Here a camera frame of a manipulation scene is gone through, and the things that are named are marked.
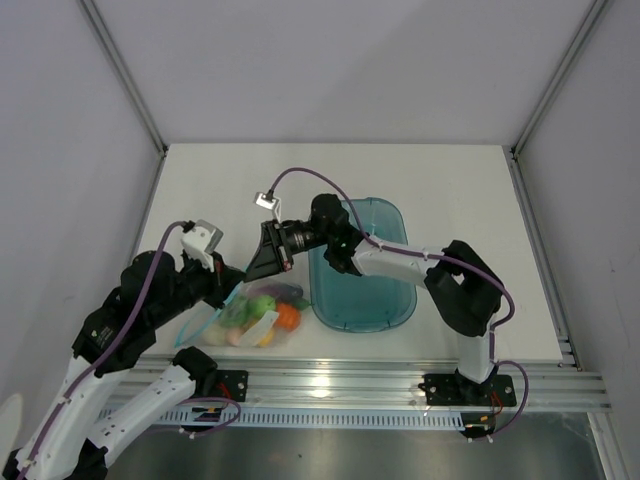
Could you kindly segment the green bell pepper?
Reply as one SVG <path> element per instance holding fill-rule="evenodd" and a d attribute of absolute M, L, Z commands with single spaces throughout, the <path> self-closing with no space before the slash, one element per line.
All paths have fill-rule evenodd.
<path fill-rule="evenodd" d="M 220 313 L 219 323 L 224 328 L 242 328 L 250 317 L 250 299 L 246 296 L 236 296 Z"/>

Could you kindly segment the light green cucumber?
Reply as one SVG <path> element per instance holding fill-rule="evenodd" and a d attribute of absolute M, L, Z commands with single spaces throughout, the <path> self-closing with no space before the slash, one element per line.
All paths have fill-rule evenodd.
<path fill-rule="evenodd" d="M 249 300 L 248 308 L 251 317 L 261 319 L 267 312 L 277 309 L 277 302 L 270 295 L 259 295 Z"/>

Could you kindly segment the clear zip top bag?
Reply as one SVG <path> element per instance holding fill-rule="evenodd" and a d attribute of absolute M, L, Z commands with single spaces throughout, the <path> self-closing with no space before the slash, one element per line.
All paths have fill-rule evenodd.
<path fill-rule="evenodd" d="M 234 288 L 220 309 L 206 303 L 177 334 L 175 345 L 269 348 L 282 344 L 302 324 L 310 307 L 298 284 L 258 280 Z"/>

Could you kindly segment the dark green chili pepper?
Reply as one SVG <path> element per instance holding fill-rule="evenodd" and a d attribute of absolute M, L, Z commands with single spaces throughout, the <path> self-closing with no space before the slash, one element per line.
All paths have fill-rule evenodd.
<path fill-rule="evenodd" d="M 311 302 L 306 298 L 297 298 L 293 301 L 292 305 L 299 311 L 304 311 L 311 306 Z"/>

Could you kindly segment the pink egg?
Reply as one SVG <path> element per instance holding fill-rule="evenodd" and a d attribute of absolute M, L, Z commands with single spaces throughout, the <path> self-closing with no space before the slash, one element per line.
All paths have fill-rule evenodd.
<path fill-rule="evenodd" d="M 245 331 L 240 327 L 234 327 L 227 330 L 225 339 L 231 346 L 239 346 Z"/>

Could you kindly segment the yellow small pumpkin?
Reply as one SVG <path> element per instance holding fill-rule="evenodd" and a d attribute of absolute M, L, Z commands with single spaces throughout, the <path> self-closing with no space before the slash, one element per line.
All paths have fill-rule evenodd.
<path fill-rule="evenodd" d="M 261 348 L 267 347 L 271 344 L 275 337 L 275 330 L 270 329 L 266 335 L 258 342 L 258 346 Z"/>

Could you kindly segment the purple eggplant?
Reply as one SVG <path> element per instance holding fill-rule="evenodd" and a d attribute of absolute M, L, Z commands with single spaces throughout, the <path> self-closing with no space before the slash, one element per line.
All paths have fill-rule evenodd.
<path fill-rule="evenodd" d="M 280 302 L 294 303 L 303 298 L 304 290 L 297 284 L 273 282 L 259 286 L 256 294 L 269 295 Z"/>

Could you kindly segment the white egg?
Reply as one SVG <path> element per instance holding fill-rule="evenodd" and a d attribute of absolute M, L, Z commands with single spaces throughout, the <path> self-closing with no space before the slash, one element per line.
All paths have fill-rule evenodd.
<path fill-rule="evenodd" d="M 228 328 L 222 327 L 218 324 L 210 325 L 201 334 L 201 338 L 204 343 L 211 346 L 225 346 L 227 341 Z"/>

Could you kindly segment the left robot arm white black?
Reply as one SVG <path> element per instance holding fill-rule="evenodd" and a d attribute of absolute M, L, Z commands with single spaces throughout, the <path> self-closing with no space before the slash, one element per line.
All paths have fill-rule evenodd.
<path fill-rule="evenodd" d="M 166 252 L 138 255 L 86 318 L 56 399 L 29 442 L 8 455 L 2 478 L 103 479 L 122 451 L 173 407 L 190 401 L 237 405 L 224 392 L 217 363 L 187 347 L 142 393 L 98 419 L 160 327 L 201 301 L 222 306 L 243 278 L 219 255 L 211 268 L 185 258 L 181 270 Z"/>

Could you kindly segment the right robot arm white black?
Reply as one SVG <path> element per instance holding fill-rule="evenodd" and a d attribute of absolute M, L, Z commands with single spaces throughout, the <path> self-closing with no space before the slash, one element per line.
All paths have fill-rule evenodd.
<path fill-rule="evenodd" d="M 491 322 L 507 294 L 501 280 L 467 243 L 454 241 L 431 253 L 385 242 L 354 226 L 354 215 L 334 194 L 316 196 L 306 221 L 282 220 L 280 201 L 271 191 L 257 193 L 254 202 L 272 217 L 261 225 L 258 247 L 246 269 L 247 282 L 288 272 L 295 255 L 323 248 L 325 261 L 340 274 L 385 277 L 424 288 L 444 323 L 458 336 L 458 395 L 475 404 L 491 394 L 498 372 Z"/>

